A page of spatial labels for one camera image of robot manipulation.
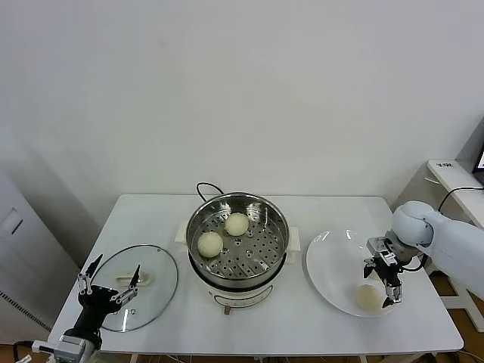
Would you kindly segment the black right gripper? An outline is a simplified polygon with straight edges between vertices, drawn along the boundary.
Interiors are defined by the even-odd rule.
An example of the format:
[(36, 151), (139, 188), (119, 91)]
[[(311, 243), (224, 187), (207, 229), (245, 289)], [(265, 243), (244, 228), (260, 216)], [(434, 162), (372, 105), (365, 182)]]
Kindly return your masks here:
[(402, 282), (399, 279), (400, 266), (396, 261), (386, 263), (384, 259), (365, 259), (363, 278), (376, 279), (384, 283), (386, 298), (382, 307), (388, 307), (402, 301)]

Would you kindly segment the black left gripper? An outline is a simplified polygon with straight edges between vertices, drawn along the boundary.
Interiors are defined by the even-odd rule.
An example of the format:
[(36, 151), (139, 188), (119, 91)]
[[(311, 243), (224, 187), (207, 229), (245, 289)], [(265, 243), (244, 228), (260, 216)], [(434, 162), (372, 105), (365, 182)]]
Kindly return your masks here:
[(81, 271), (77, 276), (79, 285), (78, 301), (82, 311), (73, 327), (76, 337), (87, 337), (97, 334), (109, 314), (118, 312), (120, 305), (125, 305), (138, 294), (137, 283), (140, 265), (136, 268), (128, 288), (120, 293), (106, 287), (92, 286), (92, 278), (102, 258), (103, 254), (91, 262), (88, 268), (85, 271)]

